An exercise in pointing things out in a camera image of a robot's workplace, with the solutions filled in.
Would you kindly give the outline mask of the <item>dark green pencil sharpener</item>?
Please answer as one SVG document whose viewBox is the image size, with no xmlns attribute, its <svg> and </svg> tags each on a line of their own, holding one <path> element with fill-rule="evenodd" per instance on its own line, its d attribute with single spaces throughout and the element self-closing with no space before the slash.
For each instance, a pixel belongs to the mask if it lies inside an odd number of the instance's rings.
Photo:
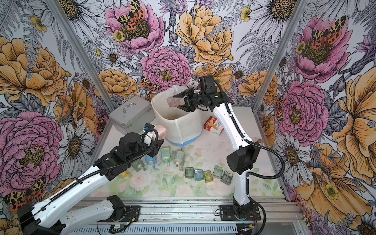
<svg viewBox="0 0 376 235">
<path fill-rule="evenodd" d="M 139 172 L 141 170 L 146 171 L 146 167 L 144 162 L 141 159 L 138 159 L 137 161 L 134 161 L 131 166 L 134 168 L 136 172 Z"/>
</svg>

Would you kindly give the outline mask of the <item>pink pencil sharpener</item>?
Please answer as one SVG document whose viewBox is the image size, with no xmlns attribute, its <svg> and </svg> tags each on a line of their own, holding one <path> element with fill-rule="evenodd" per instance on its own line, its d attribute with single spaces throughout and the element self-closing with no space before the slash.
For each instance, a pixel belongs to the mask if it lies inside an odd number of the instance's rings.
<svg viewBox="0 0 376 235">
<path fill-rule="evenodd" d="M 154 129 L 158 132 L 158 139 L 159 140 L 164 140 L 166 138 L 166 135 L 167 135 L 167 130 L 165 127 L 161 126 L 161 125 L 156 125 L 154 127 Z"/>
</svg>

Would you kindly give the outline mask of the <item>teal square pencil sharpener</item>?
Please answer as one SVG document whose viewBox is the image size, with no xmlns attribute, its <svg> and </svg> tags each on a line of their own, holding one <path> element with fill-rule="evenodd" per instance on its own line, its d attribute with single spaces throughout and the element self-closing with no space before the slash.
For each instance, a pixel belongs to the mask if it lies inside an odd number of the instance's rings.
<svg viewBox="0 0 376 235">
<path fill-rule="evenodd" d="M 164 147 L 161 149 L 161 159 L 162 162 L 165 164 L 170 164 L 171 162 L 171 154 L 170 154 L 170 148 L 169 147 Z"/>
</svg>

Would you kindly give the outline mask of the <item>pink translucent shavings tray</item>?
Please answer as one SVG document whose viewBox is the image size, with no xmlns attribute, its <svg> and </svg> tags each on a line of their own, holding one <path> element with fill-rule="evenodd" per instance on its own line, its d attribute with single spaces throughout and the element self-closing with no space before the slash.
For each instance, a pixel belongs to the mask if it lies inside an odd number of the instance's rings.
<svg viewBox="0 0 376 235">
<path fill-rule="evenodd" d="M 178 108 L 179 106 L 185 105 L 184 98 L 169 97 L 168 99 L 166 99 L 166 101 L 168 106 L 171 108 Z"/>
</svg>

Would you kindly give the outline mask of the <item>translucent green shavings tray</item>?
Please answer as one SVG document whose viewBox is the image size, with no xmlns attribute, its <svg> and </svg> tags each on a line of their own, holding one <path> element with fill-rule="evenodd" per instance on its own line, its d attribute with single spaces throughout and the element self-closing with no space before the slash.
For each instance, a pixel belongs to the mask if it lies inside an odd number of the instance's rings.
<svg viewBox="0 0 376 235">
<path fill-rule="evenodd" d="M 193 179 L 194 178 L 194 168 L 193 167 L 186 167 L 185 174 L 186 179 Z"/>
</svg>

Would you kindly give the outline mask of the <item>translucent blue shavings tray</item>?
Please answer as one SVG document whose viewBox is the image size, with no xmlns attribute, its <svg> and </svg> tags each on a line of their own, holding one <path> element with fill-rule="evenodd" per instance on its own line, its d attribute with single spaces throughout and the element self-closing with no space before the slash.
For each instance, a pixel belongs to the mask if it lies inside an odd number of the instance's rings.
<svg viewBox="0 0 376 235">
<path fill-rule="evenodd" d="M 194 170 L 194 179 L 195 181 L 202 181 L 205 179 L 203 169 L 195 169 Z"/>
</svg>

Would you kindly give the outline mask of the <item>clear teal shavings tray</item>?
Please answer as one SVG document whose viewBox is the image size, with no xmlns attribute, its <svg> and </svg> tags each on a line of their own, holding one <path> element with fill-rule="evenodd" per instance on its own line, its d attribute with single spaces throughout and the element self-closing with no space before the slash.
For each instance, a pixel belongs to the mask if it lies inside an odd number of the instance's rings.
<svg viewBox="0 0 376 235">
<path fill-rule="evenodd" d="M 223 167 L 215 165 L 212 175 L 214 178 L 221 179 L 223 175 Z"/>
</svg>

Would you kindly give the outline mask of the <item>translucent yellow shavings tray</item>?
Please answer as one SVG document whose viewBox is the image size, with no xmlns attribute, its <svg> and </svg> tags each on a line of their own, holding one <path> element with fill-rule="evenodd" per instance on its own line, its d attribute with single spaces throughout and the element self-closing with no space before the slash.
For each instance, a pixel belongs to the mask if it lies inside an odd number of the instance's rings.
<svg viewBox="0 0 376 235">
<path fill-rule="evenodd" d="M 205 183 L 209 183 L 213 181 L 213 175 L 211 170 L 205 170 L 203 171 Z"/>
</svg>

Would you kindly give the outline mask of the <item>grey translucent shavings tray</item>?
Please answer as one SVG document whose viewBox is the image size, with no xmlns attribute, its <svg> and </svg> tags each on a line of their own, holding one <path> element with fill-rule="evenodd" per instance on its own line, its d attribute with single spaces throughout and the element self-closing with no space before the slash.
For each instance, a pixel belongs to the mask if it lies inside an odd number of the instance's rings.
<svg viewBox="0 0 376 235">
<path fill-rule="evenodd" d="M 223 174 L 222 174 L 222 177 L 221 177 L 220 181 L 223 184 L 226 184 L 226 185 L 229 186 L 232 183 L 232 179 L 233 179 L 233 174 L 229 173 L 228 171 L 224 171 Z"/>
</svg>

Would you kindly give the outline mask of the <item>blue pencil sharpener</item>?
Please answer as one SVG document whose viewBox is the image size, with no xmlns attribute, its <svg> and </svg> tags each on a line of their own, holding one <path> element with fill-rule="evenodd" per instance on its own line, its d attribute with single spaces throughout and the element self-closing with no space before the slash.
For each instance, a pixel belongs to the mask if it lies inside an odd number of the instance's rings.
<svg viewBox="0 0 376 235">
<path fill-rule="evenodd" d="M 151 157 L 151 156 L 149 156 L 149 155 L 146 155 L 146 163 L 148 164 L 148 165 L 150 165 L 152 168 L 153 168 L 153 170 L 158 170 L 157 169 L 157 158 L 156 157 Z"/>
</svg>

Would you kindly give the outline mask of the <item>yellow pencil sharpener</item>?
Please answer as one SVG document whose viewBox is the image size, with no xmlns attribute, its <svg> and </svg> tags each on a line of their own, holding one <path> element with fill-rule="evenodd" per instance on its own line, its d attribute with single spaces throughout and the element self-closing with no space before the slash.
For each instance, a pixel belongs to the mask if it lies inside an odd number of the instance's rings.
<svg viewBox="0 0 376 235">
<path fill-rule="evenodd" d="M 128 171 L 124 171 L 123 173 L 120 174 L 121 179 L 131 178 L 131 177 L 132 175 Z"/>
</svg>

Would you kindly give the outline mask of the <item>grey-green pencil sharpener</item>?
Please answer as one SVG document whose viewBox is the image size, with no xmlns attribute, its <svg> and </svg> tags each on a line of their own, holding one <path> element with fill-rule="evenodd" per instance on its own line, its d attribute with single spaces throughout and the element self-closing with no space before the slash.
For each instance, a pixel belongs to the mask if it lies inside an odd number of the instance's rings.
<svg viewBox="0 0 376 235">
<path fill-rule="evenodd" d="M 180 167 L 184 165 L 185 161 L 185 153 L 182 150 L 176 151 L 175 157 L 174 157 L 174 162 L 176 167 Z"/>
</svg>

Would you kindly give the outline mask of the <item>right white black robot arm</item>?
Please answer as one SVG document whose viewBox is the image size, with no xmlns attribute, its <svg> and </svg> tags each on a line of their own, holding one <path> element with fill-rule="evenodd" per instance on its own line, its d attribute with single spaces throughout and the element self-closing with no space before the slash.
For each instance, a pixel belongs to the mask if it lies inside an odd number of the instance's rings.
<svg viewBox="0 0 376 235">
<path fill-rule="evenodd" d="M 176 107 L 185 112 L 211 111 L 221 122 L 234 150 L 227 156 L 227 164 L 235 174 L 233 178 L 235 183 L 233 210 L 237 218 L 244 218 L 255 207 L 261 207 L 250 196 L 249 181 L 251 177 L 267 180 L 277 179 L 284 174 L 286 164 L 279 153 L 252 141 L 246 134 L 232 109 L 230 99 L 212 75 L 201 76 L 199 82 L 200 90 L 186 89 L 168 98 L 167 103 L 169 107 Z M 279 159 L 281 169 L 278 173 L 267 176 L 251 171 L 262 149 L 274 154 Z"/>
</svg>

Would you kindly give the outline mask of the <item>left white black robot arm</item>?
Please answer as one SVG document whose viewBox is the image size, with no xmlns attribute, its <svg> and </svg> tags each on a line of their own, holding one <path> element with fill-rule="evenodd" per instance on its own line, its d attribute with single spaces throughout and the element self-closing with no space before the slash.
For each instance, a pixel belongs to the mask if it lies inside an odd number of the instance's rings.
<svg viewBox="0 0 376 235">
<path fill-rule="evenodd" d="M 99 221 L 121 221 L 127 217 L 126 206 L 116 195 L 100 203 L 71 210 L 96 189 L 128 170 L 131 164 L 145 155 L 154 157 L 164 140 L 155 126 L 146 123 L 143 134 L 125 134 L 118 146 L 95 161 L 79 178 L 53 196 L 35 205 L 23 205 L 17 211 L 25 235 L 67 235 L 74 230 Z"/>
</svg>

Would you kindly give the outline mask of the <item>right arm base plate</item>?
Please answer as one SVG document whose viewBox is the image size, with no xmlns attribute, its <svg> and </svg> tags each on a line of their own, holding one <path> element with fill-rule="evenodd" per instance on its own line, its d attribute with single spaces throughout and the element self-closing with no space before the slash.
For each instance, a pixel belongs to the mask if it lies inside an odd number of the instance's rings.
<svg viewBox="0 0 376 235">
<path fill-rule="evenodd" d="M 222 204 L 219 206 L 219 216 L 221 221 L 261 221 L 259 207 L 255 204 L 245 207 Z"/>
</svg>

